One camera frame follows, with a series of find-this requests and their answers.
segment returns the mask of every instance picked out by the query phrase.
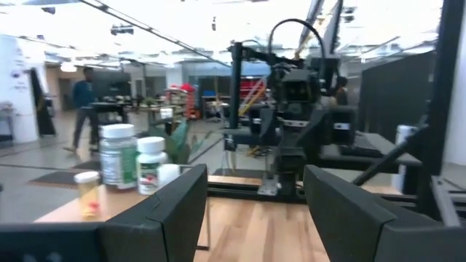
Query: medicine bottle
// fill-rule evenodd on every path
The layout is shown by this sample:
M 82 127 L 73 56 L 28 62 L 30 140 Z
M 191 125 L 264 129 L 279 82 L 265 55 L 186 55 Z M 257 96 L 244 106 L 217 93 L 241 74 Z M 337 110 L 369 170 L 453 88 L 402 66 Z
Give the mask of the medicine bottle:
M 142 195 L 151 195 L 159 188 L 158 168 L 168 160 L 164 152 L 165 139 L 148 137 L 138 139 L 137 158 L 138 191 Z
M 100 163 L 103 183 L 112 191 L 127 191 L 137 186 L 137 138 L 132 124 L 102 127 Z

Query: black metal frame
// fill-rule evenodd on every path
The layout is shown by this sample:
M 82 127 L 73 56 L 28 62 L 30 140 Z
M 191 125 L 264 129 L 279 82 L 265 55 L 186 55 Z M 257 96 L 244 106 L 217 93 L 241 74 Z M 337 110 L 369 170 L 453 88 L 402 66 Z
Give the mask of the black metal frame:
M 362 186 L 365 182 L 373 178 L 378 172 L 391 164 L 395 159 L 406 152 L 406 149 L 413 143 L 428 141 L 424 143 L 424 155 L 422 156 L 423 167 L 417 178 L 416 195 L 393 195 L 378 194 L 380 197 L 396 202 L 411 210 L 429 215 L 432 218 L 441 219 L 445 214 L 435 201 L 432 176 L 438 177 L 441 173 L 443 162 L 443 148 L 445 144 L 445 134 L 448 122 L 451 92 L 454 84 L 454 74 L 459 47 L 459 36 L 462 28 L 462 16 L 465 6 L 464 0 L 449 1 L 444 0 L 442 8 L 441 25 L 438 32 L 437 56 L 434 72 L 433 96 L 427 112 L 425 126 L 419 128 L 418 132 L 412 135 L 405 143 L 400 144 L 388 155 L 376 164 L 373 164 L 363 174 L 356 178 L 353 183 Z M 239 89 L 241 78 L 242 45 L 235 43 L 232 47 L 233 71 L 231 86 L 231 114 L 230 127 L 237 128 L 237 111 L 239 106 Z M 304 198 L 291 192 L 288 195 L 262 196 L 257 194 L 258 186 L 240 185 L 232 183 L 209 183 L 209 196 L 226 197 L 233 199 L 249 199 L 256 201 L 305 203 Z M 456 211 L 461 216 L 466 216 L 466 202 L 460 199 L 453 199 Z

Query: person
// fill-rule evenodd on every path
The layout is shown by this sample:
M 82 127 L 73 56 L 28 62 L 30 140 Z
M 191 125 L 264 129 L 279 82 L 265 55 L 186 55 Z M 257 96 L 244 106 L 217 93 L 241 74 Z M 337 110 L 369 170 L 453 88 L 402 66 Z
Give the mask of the person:
M 73 153 L 79 147 L 79 139 L 81 137 L 82 128 L 84 122 L 88 118 L 91 126 L 90 133 L 90 150 L 98 150 L 98 117 L 94 111 L 91 103 L 95 102 L 95 94 L 92 90 L 92 78 L 94 70 L 86 67 L 83 70 L 84 80 L 77 82 L 73 87 L 73 102 L 76 108 L 76 124 L 74 127 L 73 144 L 71 147 L 65 147 L 64 149 Z
M 347 84 L 348 79 L 344 76 L 339 76 L 336 79 L 335 100 L 336 104 L 339 106 L 348 106 L 348 93 L 346 91 Z

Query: floor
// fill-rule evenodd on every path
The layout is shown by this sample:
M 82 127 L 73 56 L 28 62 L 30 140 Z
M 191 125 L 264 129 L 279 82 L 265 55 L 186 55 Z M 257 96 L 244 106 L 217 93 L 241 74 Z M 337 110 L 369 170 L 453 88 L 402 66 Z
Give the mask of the floor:
M 130 121 L 137 130 L 144 131 L 147 128 L 144 114 L 131 115 Z M 53 138 L 43 138 L 38 142 L 16 145 L 13 148 L 0 149 L 0 183 L 4 185 L 4 191 L 0 197 L 0 222 L 2 223 L 29 223 L 46 213 L 56 209 L 76 198 L 77 192 L 66 188 L 50 188 L 42 186 L 29 186 L 27 182 L 38 178 L 54 170 L 67 169 L 80 162 L 91 159 L 87 143 L 89 128 L 83 131 L 82 148 L 77 156 L 67 154 L 62 147 L 71 143 L 74 127 L 74 114 L 58 114 L 54 118 L 58 135 Z M 205 163 L 210 172 L 221 167 L 223 150 L 220 124 L 196 122 L 191 128 L 191 136 L 201 138 L 206 132 L 214 133 L 205 141 L 202 148 L 191 156 L 196 159 L 193 164 Z M 214 145 L 202 156 L 199 152 Z M 240 148 L 237 154 L 238 168 L 260 170 L 264 168 L 263 159 L 253 159 L 246 156 L 246 148 Z M 351 180 L 358 172 L 349 170 L 330 170 L 335 175 Z M 452 164 L 446 164 L 443 174 L 453 182 L 451 189 L 466 188 L 466 169 Z M 372 186 L 390 185 L 390 175 L 379 175 L 368 184 Z M 233 208 L 224 209 L 221 203 L 229 203 Z M 213 217 L 213 244 L 214 249 L 210 253 L 198 253 L 196 261 L 286 261 L 280 252 L 283 249 L 296 250 L 294 261 L 325 261 L 314 259 L 306 251 L 307 243 L 315 241 L 313 238 L 305 238 L 301 235 L 303 229 L 309 229 L 312 221 L 309 219 L 309 211 L 306 207 L 294 205 L 279 205 L 267 203 L 245 202 L 233 199 L 218 199 L 212 203 L 213 210 L 227 218 L 221 223 Z M 294 232 L 281 236 L 285 232 Z M 249 239 L 251 245 L 245 245 L 244 239 Z

